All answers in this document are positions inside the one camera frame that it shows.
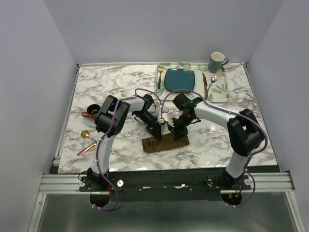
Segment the brown cloth napkin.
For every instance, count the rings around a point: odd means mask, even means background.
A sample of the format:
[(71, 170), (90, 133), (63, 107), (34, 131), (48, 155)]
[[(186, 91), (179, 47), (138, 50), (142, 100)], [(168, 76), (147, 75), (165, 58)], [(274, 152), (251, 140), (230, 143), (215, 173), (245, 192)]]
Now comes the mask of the brown cloth napkin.
[(146, 153), (168, 151), (190, 145), (187, 136), (174, 140), (173, 133), (163, 135), (162, 140), (158, 140), (155, 137), (150, 137), (142, 139), (141, 142), (143, 151)]

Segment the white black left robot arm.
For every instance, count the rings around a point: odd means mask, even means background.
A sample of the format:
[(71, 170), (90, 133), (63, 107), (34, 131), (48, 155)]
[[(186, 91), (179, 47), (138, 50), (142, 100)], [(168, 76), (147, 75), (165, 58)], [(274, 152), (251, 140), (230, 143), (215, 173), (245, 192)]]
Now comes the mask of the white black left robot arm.
[(123, 129), (127, 115), (141, 119), (146, 130), (154, 138), (162, 140), (161, 125), (148, 109), (153, 105), (152, 96), (146, 94), (143, 97), (137, 95), (127, 99), (117, 99), (109, 95), (95, 118), (96, 130), (98, 132), (98, 145), (94, 162), (87, 170), (86, 175), (90, 178), (90, 185), (97, 191), (104, 190), (107, 179), (103, 175), (109, 171), (109, 159), (112, 145), (116, 136)]

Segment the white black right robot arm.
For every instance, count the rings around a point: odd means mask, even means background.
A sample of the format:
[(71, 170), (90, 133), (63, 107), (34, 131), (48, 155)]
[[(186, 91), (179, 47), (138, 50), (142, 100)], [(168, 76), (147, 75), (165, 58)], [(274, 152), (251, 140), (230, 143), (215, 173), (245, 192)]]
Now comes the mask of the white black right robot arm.
[(252, 156), (264, 151), (268, 144), (267, 135), (253, 112), (249, 109), (231, 111), (200, 97), (190, 100), (184, 94), (177, 95), (173, 104), (182, 112), (169, 124), (175, 140), (187, 135), (187, 126), (194, 120), (199, 122), (204, 119), (227, 129), (233, 153), (222, 177), (222, 184), (227, 189), (238, 186), (239, 178)]

